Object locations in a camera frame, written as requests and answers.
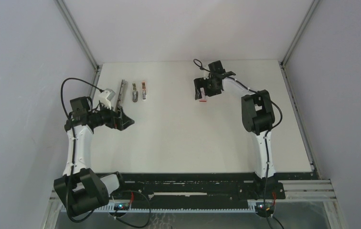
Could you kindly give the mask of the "red white staple box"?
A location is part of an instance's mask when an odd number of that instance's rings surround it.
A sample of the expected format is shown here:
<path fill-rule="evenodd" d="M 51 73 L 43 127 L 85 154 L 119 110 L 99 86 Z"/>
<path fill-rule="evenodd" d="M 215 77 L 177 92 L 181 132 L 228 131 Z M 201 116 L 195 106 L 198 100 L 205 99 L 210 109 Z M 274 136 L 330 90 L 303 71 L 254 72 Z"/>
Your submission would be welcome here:
<path fill-rule="evenodd" d="M 200 102 L 207 102 L 204 88 L 200 88 Z"/>

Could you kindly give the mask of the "beige small stapler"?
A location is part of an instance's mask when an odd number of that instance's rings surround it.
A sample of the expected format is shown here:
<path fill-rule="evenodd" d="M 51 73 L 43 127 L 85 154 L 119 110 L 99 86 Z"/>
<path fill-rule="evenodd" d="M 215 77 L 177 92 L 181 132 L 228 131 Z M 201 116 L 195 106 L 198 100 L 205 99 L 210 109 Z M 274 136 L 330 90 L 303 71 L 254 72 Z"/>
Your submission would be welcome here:
<path fill-rule="evenodd" d="M 132 101 L 134 103 L 136 103 L 138 101 L 138 89 L 137 89 L 137 84 L 136 83 L 132 83 Z"/>

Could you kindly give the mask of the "black and grey large stapler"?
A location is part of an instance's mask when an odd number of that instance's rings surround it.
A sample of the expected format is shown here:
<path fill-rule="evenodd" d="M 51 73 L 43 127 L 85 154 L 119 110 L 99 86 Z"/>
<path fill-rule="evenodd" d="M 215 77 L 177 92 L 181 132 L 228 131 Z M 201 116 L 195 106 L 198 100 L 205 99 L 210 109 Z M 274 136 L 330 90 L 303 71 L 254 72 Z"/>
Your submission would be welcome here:
<path fill-rule="evenodd" d="M 128 85 L 128 81 L 126 81 L 126 80 L 121 81 L 119 93 L 117 95 L 116 106 L 115 106 L 116 112 L 118 112 L 119 109 L 122 107 L 123 101 L 125 99 L 126 91 L 127 91 L 127 85 Z"/>

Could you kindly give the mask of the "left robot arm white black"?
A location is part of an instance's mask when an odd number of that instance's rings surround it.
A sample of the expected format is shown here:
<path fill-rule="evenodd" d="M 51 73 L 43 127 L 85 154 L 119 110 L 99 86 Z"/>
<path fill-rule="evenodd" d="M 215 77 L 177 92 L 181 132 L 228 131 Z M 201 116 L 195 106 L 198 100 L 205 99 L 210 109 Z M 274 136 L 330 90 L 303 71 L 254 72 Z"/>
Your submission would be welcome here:
<path fill-rule="evenodd" d="M 78 216 L 88 216 L 97 208 L 109 203 L 110 195 L 121 199 L 127 194 L 127 186 L 119 172 L 99 177 L 91 169 L 91 143 L 94 130 L 106 126 L 123 131 L 135 121 L 119 107 L 116 111 L 101 106 L 93 110 L 89 97 L 70 101 L 72 111 L 64 129 L 69 146 L 63 175 L 53 182 L 53 188 L 62 201 L 69 218 L 79 222 Z"/>

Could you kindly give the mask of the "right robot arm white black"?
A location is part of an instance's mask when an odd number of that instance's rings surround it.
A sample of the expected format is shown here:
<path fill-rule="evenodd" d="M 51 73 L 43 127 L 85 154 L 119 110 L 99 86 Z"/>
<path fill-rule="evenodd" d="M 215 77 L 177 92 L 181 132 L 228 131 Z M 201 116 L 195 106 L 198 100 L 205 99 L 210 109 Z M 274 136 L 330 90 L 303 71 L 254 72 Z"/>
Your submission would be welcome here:
<path fill-rule="evenodd" d="M 244 129 L 253 138 L 256 152 L 254 173 L 256 184 L 254 192 L 259 198 L 267 198 L 273 192 L 268 181 L 274 176 L 271 152 L 271 132 L 278 125 L 274 108 L 277 105 L 271 100 L 267 90 L 254 90 L 236 79 L 236 73 L 227 71 L 221 61 L 214 61 L 206 66 L 194 59 L 193 63 L 204 72 L 203 77 L 195 78 L 195 99 L 205 102 L 207 97 L 220 95 L 224 91 L 233 91 L 241 100 L 241 119 Z"/>

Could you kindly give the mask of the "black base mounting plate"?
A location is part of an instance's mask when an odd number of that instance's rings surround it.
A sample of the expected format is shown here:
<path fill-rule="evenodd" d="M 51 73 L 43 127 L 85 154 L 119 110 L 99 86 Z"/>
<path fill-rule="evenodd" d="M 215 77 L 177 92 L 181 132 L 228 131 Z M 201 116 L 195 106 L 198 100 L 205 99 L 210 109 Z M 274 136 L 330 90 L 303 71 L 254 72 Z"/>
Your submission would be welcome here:
<path fill-rule="evenodd" d="M 285 199 L 283 181 L 317 180 L 315 173 L 275 173 L 259 179 L 255 173 L 119 174 L 119 188 L 106 198 L 130 200 L 132 207 L 152 209 L 234 209 L 248 200 Z"/>

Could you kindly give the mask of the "right aluminium frame post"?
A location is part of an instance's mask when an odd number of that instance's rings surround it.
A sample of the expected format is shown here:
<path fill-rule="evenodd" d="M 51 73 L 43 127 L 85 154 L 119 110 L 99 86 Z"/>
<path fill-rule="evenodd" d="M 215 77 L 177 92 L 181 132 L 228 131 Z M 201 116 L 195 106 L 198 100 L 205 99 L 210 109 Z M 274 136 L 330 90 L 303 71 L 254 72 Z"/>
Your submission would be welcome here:
<path fill-rule="evenodd" d="M 321 2 L 322 2 L 321 0 L 313 0 L 311 2 L 302 22 L 299 25 L 298 30 L 296 31 L 296 33 L 294 35 L 292 42 L 290 43 L 282 61 L 280 61 L 281 68 L 285 68 L 285 66 L 289 62 L 297 44 L 299 43 L 302 35 L 304 34 L 308 24 L 310 23 L 311 19 L 313 18 L 313 15 L 315 14 L 315 12 Z"/>

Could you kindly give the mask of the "aluminium frame corner post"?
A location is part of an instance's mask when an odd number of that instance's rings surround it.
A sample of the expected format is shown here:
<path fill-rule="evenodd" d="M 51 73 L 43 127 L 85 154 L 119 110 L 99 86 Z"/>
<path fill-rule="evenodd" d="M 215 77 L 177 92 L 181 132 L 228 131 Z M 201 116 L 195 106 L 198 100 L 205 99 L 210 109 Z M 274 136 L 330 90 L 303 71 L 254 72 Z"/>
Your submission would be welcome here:
<path fill-rule="evenodd" d="M 89 48 L 83 34 L 81 33 L 73 15 L 71 14 L 66 2 L 64 0 L 54 0 L 57 8 L 59 9 L 62 17 L 64 18 L 68 28 L 71 30 L 74 38 L 78 42 L 80 48 L 82 49 L 87 60 L 90 62 L 93 69 L 97 72 L 99 70 L 99 65 L 92 54 L 91 49 Z"/>

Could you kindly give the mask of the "aluminium front rail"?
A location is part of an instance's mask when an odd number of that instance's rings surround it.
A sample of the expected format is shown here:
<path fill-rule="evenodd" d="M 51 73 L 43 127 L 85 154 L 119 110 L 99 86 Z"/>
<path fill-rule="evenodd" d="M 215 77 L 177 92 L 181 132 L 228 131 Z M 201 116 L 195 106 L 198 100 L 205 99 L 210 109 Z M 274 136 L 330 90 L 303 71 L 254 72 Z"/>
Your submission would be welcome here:
<path fill-rule="evenodd" d="M 257 187 L 252 181 L 126 181 L 122 187 L 148 196 L 152 202 L 179 200 L 191 206 L 247 201 L 305 201 L 335 199 L 332 184 L 321 180 L 288 180 Z"/>

